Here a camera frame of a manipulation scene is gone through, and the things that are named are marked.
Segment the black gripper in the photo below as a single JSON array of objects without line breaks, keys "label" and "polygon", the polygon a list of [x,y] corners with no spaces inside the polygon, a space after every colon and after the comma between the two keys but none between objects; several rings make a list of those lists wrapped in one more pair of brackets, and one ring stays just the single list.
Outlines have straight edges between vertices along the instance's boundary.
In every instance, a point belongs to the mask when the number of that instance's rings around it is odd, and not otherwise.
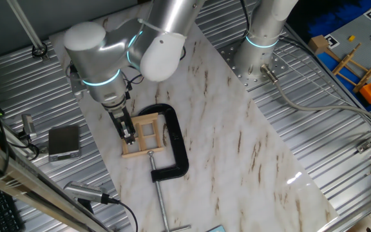
[{"label": "black gripper", "polygon": [[133,123],[127,108],[123,107],[111,110],[109,115],[122,140],[128,145],[134,144],[136,142],[136,131],[133,129]]}]

